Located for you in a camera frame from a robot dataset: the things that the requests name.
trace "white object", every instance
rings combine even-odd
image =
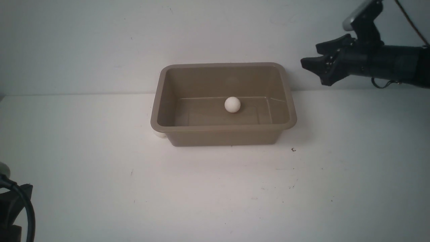
[[[122,0],[120,7],[111,7],[111,1],[52,4],[50,0],[39,0],[37,7],[35,1],[0,1],[0,33],[13,33],[0,38],[0,93],[154,93],[154,80],[158,80],[168,62],[264,60],[276,60],[288,67],[289,75],[294,77],[288,80],[292,90],[326,89],[297,60],[317,54],[315,44],[322,41],[321,35],[324,40],[332,40],[344,34],[342,21],[363,1],[202,0],[196,4],[195,0],[183,0],[178,4],[175,0]],[[421,40],[396,4],[383,3],[386,12],[376,20],[383,40],[396,45],[420,45]],[[428,33],[430,25],[422,9],[430,9],[430,1],[409,0],[402,4],[418,28]],[[109,15],[101,9],[109,9]],[[326,33],[329,24],[339,26],[338,32]],[[70,26],[74,34],[59,31],[62,26]],[[233,26],[240,28],[240,34],[232,34]],[[57,40],[64,40],[64,45],[57,45]],[[184,46],[193,48],[185,51]],[[118,53],[109,54],[112,50]],[[291,54],[291,50],[300,54]],[[350,76],[331,88],[375,87],[367,78]]]
[[[227,111],[235,113],[240,109],[240,101],[237,97],[231,96],[225,100],[224,107]]]
[[[0,160],[38,241],[429,241],[428,91],[292,94],[274,145],[182,148],[147,135],[154,94],[6,96]]]
[[[166,134],[165,134],[165,133],[160,133],[160,132],[157,132],[157,131],[155,131],[155,130],[154,130],[154,134],[155,134],[156,136],[160,137],[160,138],[165,138],[165,137],[166,137]]]

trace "white ball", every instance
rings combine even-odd
[[[235,113],[240,109],[240,101],[237,97],[231,96],[225,100],[224,107],[227,111]]]

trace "robotic arm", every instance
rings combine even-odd
[[[344,22],[346,34],[316,45],[320,57],[303,58],[301,65],[331,86],[349,75],[390,80],[430,88],[430,49],[426,47],[386,46],[374,20],[382,12],[382,0],[366,0]]]

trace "black cable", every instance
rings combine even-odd
[[[372,80],[372,84],[373,84],[373,86],[374,86],[374,87],[376,87],[376,88],[379,88],[379,89],[384,89],[384,88],[386,88],[387,86],[390,86],[392,83],[399,83],[399,82],[396,82],[396,81],[388,81],[388,82],[385,84],[385,86],[381,87],[381,86],[379,86],[378,84],[376,84],[376,82],[375,82],[375,78],[372,78],[371,80]]]
[[[25,211],[27,212],[27,242],[33,242],[34,241],[34,235],[36,232],[36,218],[34,215],[34,209],[33,205],[31,204],[30,199],[28,198],[27,194],[19,187],[18,185],[12,186],[12,190],[15,191],[19,197],[21,198],[22,202],[24,203]]]
[[[420,39],[427,45],[430,46],[429,42],[426,40],[426,38],[421,34],[421,32],[417,29],[417,27],[415,26],[415,24],[412,22],[411,18],[409,17],[409,15],[406,13],[405,9],[403,8],[403,6],[400,4],[399,0],[394,0],[397,4],[397,6],[399,6],[400,11],[402,11],[403,15],[405,16],[406,20],[409,22],[409,24],[411,25],[411,27],[415,30],[415,32],[418,34],[418,36],[420,37]]]
[[[34,234],[36,232],[36,218],[34,215],[33,205],[31,204],[30,198],[27,194],[19,187],[16,182],[9,180],[6,175],[0,174],[0,187],[7,188],[11,191],[14,191],[21,198],[22,203],[24,204],[25,211],[27,212],[27,240],[26,242],[34,241]]]

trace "black cylinder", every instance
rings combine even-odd
[[[348,74],[410,83],[415,76],[421,47],[381,46],[347,48],[341,58]]]
[[[417,71],[410,84],[430,88],[430,47],[421,50]]]

